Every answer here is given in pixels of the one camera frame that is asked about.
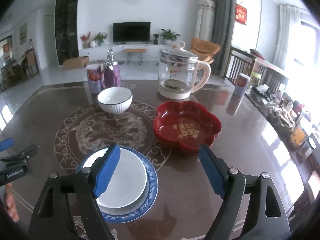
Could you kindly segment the person left hand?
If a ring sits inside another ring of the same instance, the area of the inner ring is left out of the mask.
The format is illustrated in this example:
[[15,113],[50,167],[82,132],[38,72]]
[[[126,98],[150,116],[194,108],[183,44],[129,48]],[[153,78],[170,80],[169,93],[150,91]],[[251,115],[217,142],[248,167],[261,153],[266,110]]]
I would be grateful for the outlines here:
[[5,185],[5,194],[4,194],[4,201],[5,201],[5,210],[9,217],[13,220],[14,223],[19,221],[19,216],[17,213],[16,203],[11,191],[12,183],[8,183]]

